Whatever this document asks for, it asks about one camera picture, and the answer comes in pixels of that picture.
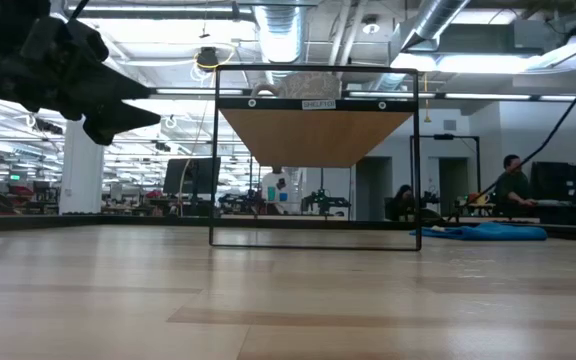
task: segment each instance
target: white label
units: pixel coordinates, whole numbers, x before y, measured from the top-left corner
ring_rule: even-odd
[[[336,109],[337,102],[335,100],[304,100],[301,102],[303,110],[326,110]]]

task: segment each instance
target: blue tarp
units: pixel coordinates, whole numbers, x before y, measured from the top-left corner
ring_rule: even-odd
[[[458,228],[443,228],[444,231],[423,228],[423,236],[455,240],[512,240],[534,241],[546,240],[546,231],[533,226],[511,226],[497,223],[483,223],[477,227],[462,226]]]

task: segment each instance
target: black cable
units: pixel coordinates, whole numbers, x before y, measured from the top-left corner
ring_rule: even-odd
[[[548,27],[550,27],[550,29],[551,29],[552,31],[554,31],[555,33],[557,33],[557,34],[559,34],[559,35],[568,35],[568,34],[565,33],[565,32],[557,31],[557,29],[555,29],[555,27],[554,27],[551,23],[549,23],[548,21],[544,21],[544,24],[548,25]]]
[[[566,118],[568,117],[568,114],[570,114],[570,112],[575,107],[575,105],[576,105],[576,96],[575,96],[575,99],[570,103],[570,105],[568,106],[568,108],[566,109],[564,114],[561,116],[559,121],[557,121],[557,124],[555,124],[555,127],[550,131],[550,134],[548,134],[548,137],[546,137],[546,140],[544,140],[544,142],[537,148],[537,150],[533,151],[530,155],[526,156],[526,158],[521,162],[521,164],[519,164],[519,166],[525,165],[528,161],[530,161],[532,158],[534,158],[535,155],[539,154],[541,152],[541,150],[543,150],[546,147],[546,145],[548,145],[550,140],[552,140],[553,136],[555,136],[555,133],[557,132],[557,130],[559,130],[559,127],[561,126],[561,124],[563,124],[564,120],[566,120]],[[457,208],[457,210],[452,215],[450,215],[450,217],[448,217],[448,220],[446,220],[446,222],[450,222],[450,220],[452,220],[452,218],[456,214],[458,214],[461,209],[474,203],[480,197],[484,196],[486,193],[488,193],[490,190],[492,190],[495,186],[497,186],[498,181],[499,180],[496,180],[494,183],[492,183],[490,186],[488,186],[484,191],[480,192],[479,195],[477,195],[473,199],[468,200],[465,204],[463,204],[459,208]]]
[[[84,11],[84,8],[86,5],[88,5],[88,2],[90,2],[90,0],[81,0],[75,11],[73,11],[72,15],[70,15],[70,20],[75,20],[81,14],[81,12]]]
[[[506,10],[507,10],[507,11],[512,11],[512,13],[515,14],[515,16],[516,16],[517,18],[519,18],[519,14],[517,14],[517,12],[516,12],[514,9],[504,8],[504,9],[501,9],[501,10],[497,11],[497,13],[496,13],[492,18],[490,18],[490,21],[488,21],[488,25],[490,25],[490,24],[492,23],[492,21],[497,18],[497,16],[501,15],[501,13],[504,12],[504,11],[506,11]]]

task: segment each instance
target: door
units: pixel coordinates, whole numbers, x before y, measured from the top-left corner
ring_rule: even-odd
[[[455,200],[468,196],[468,159],[439,159],[439,196],[441,215],[449,215],[455,209]]]
[[[356,166],[356,219],[383,221],[385,199],[393,196],[392,158],[365,157]]]

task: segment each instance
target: computer monitor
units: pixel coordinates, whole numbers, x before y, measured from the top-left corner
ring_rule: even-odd
[[[197,194],[210,194],[215,192],[217,190],[216,187],[212,187],[211,189],[210,186],[212,183],[212,158],[205,158],[169,160],[168,168],[166,169],[166,180],[164,181],[164,193],[179,193],[181,174],[184,171],[187,161],[190,161],[190,164],[188,164],[188,168],[186,169],[182,191],[185,194],[192,194],[194,187],[196,187]],[[217,177],[219,177],[220,166],[221,158],[217,158]]]

